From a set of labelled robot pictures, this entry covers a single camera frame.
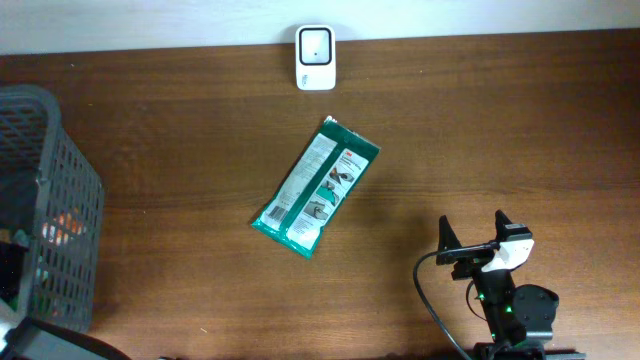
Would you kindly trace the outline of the white barcode scanner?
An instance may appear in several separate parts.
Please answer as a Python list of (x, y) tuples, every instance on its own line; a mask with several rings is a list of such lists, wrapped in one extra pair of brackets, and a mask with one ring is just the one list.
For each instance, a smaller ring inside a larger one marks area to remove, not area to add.
[(329, 25), (300, 26), (295, 33), (296, 85), (303, 91), (328, 91), (336, 85), (336, 44)]

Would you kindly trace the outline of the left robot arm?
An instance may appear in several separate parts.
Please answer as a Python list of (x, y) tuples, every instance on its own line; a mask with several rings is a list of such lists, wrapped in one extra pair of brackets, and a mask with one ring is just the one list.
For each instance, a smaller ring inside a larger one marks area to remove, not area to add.
[(2, 359), (129, 359), (89, 335), (19, 315), (1, 301)]

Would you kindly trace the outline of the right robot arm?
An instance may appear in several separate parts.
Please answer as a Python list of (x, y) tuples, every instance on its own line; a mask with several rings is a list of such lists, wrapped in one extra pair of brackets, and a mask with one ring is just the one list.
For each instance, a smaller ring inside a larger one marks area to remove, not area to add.
[(436, 264), (453, 266), (454, 280), (469, 280), (476, 289), (492, 341), (477, 343), (471, 352), (454, 348), (466, 359), (585, 359), (575, 350), (548, 352), (559, 296), (534, 285), (517, 286), (512, 272), (524, 265), (533, 247), (533, 233), (495, 212), (496, 236), (486, 243), (464, 246), (446, 216), (439, 218)]

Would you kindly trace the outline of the green white gloves package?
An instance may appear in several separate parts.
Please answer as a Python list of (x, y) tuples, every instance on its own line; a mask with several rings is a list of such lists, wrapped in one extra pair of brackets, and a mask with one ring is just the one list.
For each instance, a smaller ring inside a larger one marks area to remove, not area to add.
[(252, 223), (275, 242), (309, 259), (380, 147), (328, 116)]

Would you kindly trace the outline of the grey plastic basket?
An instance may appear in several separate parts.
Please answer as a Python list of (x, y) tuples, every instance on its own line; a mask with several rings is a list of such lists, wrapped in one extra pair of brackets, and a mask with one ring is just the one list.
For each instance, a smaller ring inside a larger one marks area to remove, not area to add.
[(1, 89), (1, 226), (27, 242), (15, 311), (85, 333), (92, 320), (104, 188), (34, 85)]

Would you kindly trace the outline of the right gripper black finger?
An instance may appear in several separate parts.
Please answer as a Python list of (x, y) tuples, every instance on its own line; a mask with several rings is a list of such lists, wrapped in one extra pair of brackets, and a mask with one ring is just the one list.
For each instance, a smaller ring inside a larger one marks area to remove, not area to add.
[(439, 250), (459, 249), (462, 245), (453, 231), (446, 215), (439, 218)]
[(496, 240), (507, 240), (520, 230), (519, 224), (514, 224), (502, 210), (495, 212)]

